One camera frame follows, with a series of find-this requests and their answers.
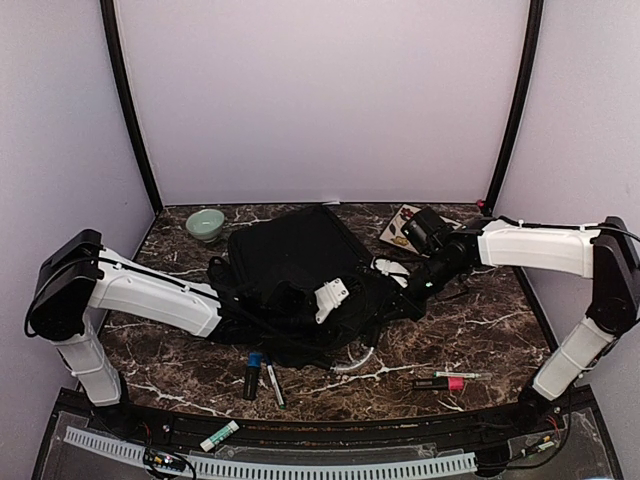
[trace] red object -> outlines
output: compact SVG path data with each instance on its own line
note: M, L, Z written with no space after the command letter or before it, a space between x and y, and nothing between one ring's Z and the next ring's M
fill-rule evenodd
M462 390L464 388L464 378L449 377L449 390Z

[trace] light green bowl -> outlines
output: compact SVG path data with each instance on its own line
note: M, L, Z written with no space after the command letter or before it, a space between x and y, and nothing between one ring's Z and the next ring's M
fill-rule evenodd
M224 213L206 208L194 213L187 219L187 231L200 241L213 242L222 231Z

